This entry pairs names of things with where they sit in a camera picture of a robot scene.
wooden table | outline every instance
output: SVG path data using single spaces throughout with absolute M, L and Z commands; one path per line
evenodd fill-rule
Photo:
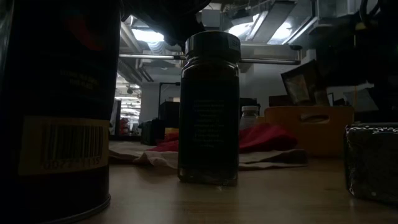
M 80 223 L 398 223 L 345 190 L 342 161 L 239 173 L 237 187 L 183 184 L 166 168 L 111 166 L 112 201 Z

